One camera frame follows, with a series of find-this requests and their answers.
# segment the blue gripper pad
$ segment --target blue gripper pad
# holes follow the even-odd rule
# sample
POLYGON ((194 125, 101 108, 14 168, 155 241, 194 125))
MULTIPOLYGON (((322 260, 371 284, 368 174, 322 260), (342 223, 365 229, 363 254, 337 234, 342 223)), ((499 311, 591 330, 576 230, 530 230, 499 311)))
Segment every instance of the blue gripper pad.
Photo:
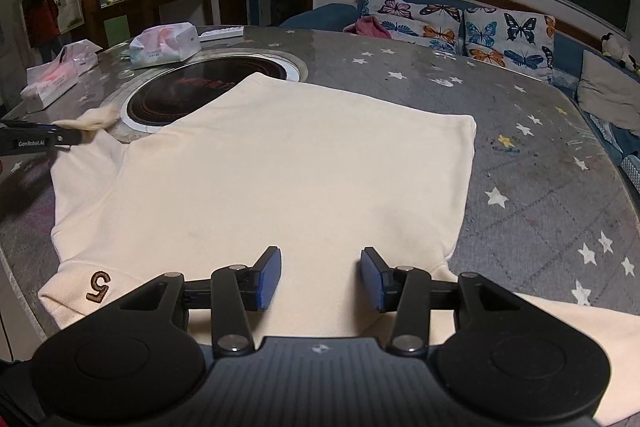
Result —
POLYGON ((360 253, 360 275, 367 289, 369 302, 375 309, 382 311, 385 296, 382 288, 382 275, 364 250, 360 253))
POLYGON ((265 310, 271 304, 271 298, 276 291, 280 274, 282 272, 282 254, 280 248, 276 248, 271 258, 264 265, 260 272, 260 280, 258 280, 257 302, 258 309, 265 310))

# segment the pink cloth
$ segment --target pink cloth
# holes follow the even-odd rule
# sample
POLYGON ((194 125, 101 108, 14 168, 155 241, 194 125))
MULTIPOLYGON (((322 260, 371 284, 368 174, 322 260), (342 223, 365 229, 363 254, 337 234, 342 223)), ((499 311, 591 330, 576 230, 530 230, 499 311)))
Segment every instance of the pink cloth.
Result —
POLYGON ((373 15, 360 17, 355 24, 351 24, 342 30, 345 33, 354 33, 367 37, 378 37, 380 39, 390 39, 391 34, 386 31, 380 21, 373 15))

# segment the induction cooktop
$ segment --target induction cooktop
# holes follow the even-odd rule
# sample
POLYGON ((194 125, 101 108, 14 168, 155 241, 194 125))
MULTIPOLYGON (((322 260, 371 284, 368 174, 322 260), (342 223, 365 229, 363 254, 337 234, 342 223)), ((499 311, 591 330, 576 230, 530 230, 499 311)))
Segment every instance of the induction cooktop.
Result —
POLYGON ((252 73, 297 82, 300 72, 277 55, 219 55, 165 71, 136 89, 122 105, 121 120, 130 128, 155 132, 182 118, 252 73))

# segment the embroidered number 5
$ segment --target embroidered number 5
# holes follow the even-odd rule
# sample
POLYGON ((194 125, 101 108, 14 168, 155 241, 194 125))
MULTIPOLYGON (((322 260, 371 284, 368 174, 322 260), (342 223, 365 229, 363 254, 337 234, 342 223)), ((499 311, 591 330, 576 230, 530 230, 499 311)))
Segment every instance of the embroidered number 5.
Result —
POLYGON ((104 282, 110 282, 111 277, 107 272, 96 272, 91 276, 91 288, 97 293, 87 293, 86 299, 91 302, 95 302, 100 304, 104 299, 104 296, 107 295, 107 291, 109 290, 109 286, 106 284, 99 284, 98 279, 102 279, 104 282))

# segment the butterfly print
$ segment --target butterfly print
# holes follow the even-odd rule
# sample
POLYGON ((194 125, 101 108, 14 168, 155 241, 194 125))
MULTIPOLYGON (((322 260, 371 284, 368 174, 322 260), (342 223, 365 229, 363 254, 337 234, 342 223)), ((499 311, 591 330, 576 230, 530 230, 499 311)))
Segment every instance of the butterfly print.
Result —
POLYGON ((497 8, 487 8, 485 6, 476 6, 475 8, 467 8, 467 13, 476 13, 478 10, 482 10, 484 13, 493 13, 497 8))
POLYGON ((364 3, 362 3, 362 11, 360 12, 360 16, 364 17, 365 15, 369 15, 369 0, 364 0, 364 3))
POLYGON ((427 4, 427 6, 420 10, 420 15, 431 15, 439 11, 447 13, 456 22, 460 22, 462 20, 460 10, 458 10, 458 8, 446 6, 444 4, 427 4))
POLYGON ((504 56, 510 58, 517 66, 524 66, 529 70, 537 70, 538 66, 545 60, 542 55, 520 55, 511 50, 505 50, 504 56))
POLYGON ((469 49, 469 53, 471 53, 471 56, 475 58, 475 60, 481 60, 482 62, 504 67, 504 57, 496 51, 491 50, 486 52, 471 48, 469 49))
POLYGON ((527 21, 520 25, 517 20, 513 18, 513 16, 508 13, 504 14, 504 20, 507 22, 507 40, 514 41, 516 37, 523 35, 524 38, 527 39, 529 44, 535 44, 536 38, 533 35, 533 30, 536 29, 537 19, 535 17, 531 17, 527 19, 527 21))
POLYGON ((551 51, 546 46, 542 46, 542 51, 544 52, 545 57, 546 57, 546 66, 547 66, 547 68, 553 68, 554 52, 551 51))
POLYGON ((482 31, 480 31, 472 22, 466 23, 466 34, 469 42, 480 44, 487 48, 494 47, 495 27, 498 25, 496 21, 488 23, 482 31))
POLYGON ((411 28, 409 28, 409 26, 405 25, 405 24, 398 24, 398 23, 394 23, 391 21, 382 21, 380 24, 382 24, 382 27, 390 32, 398 32, 398 33, 402 33, 404 35, 411 35, 412 37, 419 37, 420 35, 418 35, 416 32, 414 32, 411 28))
POLYGON ((545 15, 545 22, 546 22, 546 36, 551 38, 554 36, 554 33, 556 32, 556 19, 553 17, 550 17, 549 15, 545 15))
POLYGON ((411 6, 405 2, 394 0, 386 0, 382 8, 378 10, 378 13, 387 13, 397 17, 404 17, 405 19, 413 19, 413 17, 411 17, 411 6))
POLYGON ((423 26, 422 29, 424 31, 425 37, 428 37, 428 38, 435 37, 436 39, 444 39, 449 44, 455 44, 456 42, 456 34, 450 28, 447 28, 446 30, 442 31, 442 28, 437 30, 433 26, 429 26, 428 24, 426 24, 423 26))
POLYGON ((438 50, 441 52, 447 52, 447 53, 451 53, 451 54, 455 54, 456 53, 456 49, 449 44, 448 42, 445 41, 441 41, 438 39, 433 39, 431 41, 429 41, 429 47, 433 50, 438 50))

